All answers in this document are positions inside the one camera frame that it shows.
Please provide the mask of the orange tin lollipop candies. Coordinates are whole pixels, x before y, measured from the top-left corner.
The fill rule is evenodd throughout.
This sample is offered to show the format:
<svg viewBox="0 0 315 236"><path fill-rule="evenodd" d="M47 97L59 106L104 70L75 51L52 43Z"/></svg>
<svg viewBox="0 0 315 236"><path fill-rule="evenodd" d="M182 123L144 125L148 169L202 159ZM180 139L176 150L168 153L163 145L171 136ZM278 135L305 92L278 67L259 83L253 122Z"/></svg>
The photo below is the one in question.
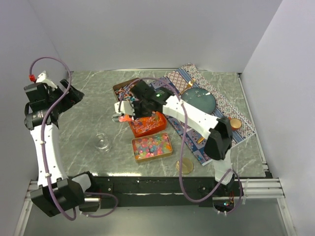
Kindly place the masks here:
<svg viewBox="0 0 315 236"><path fill-rule="evenodd" d="M152 135L164 130L167 126L165 116L153 112L151 117L139 118L129 122L131 131L136 138Z"/></svg>

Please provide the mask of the clear plastic jar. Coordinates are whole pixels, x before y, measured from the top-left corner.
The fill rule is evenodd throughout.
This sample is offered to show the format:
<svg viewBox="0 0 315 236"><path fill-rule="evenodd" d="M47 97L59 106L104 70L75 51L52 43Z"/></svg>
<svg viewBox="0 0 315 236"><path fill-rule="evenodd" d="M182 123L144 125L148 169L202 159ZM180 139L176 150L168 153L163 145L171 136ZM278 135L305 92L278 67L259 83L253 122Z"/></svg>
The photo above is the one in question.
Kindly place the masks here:
<svg viewBox="0 0 315 236"><path fill-rule="evenodd" d="M111 141L104 133L97 133L94 138L94 146L101 151L109 151L111 149Z"/></svg>

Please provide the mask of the silver metal scoop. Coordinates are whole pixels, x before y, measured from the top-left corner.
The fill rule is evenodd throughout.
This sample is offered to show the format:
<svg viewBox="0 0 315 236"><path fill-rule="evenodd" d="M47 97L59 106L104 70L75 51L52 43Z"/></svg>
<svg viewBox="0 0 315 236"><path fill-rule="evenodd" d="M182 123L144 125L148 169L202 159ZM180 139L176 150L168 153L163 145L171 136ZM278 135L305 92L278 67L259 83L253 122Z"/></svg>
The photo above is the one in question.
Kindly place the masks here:
<svg viewBox="0 0 315 236"><path fill-rule="evenodd" d="M113 114L112 121L114 122L132 122L134 121L133 116L124 114Z"/></svg>

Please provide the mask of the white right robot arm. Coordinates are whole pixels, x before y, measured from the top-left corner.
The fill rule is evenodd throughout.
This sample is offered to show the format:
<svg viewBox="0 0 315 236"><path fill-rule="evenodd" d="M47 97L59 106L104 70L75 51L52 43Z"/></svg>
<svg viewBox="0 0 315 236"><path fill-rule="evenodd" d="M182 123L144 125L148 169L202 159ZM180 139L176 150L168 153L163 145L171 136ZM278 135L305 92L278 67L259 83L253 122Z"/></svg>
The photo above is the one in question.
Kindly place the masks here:
<svg viewBox="0 0 315 236"><path fill-rule="evenodd" d="M234 179L230 159L232 146L232 128L229 118L207 114L183 101L175 88L165 83L164 87L154 89L142 79L131 84L131 92L138 99L134 105L137 117L149 115L153 111L173 117L189 126L206 139L205 154L213 161L215 170L216 192L228 195Z"/></svg>

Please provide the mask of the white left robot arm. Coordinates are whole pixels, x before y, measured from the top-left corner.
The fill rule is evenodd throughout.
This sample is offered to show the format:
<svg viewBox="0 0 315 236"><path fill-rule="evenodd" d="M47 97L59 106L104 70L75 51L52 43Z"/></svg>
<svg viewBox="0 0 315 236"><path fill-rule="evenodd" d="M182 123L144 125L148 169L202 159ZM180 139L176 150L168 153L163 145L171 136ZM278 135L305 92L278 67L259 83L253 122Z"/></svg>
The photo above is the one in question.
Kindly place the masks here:
<svg viewBox="0 0 315 236"><path fill-rule="evenodd" d="M65 91L48 79L37 79L24 88L29 99L25 105L24 124L34 141L38 163L38 189L31 192L31 200L49 217L61 210L82 207L85 196L93 197L98 191L90 172L68 177L63 168L59 115L79 103L84 94L65 79L60 83Z"/></svg>

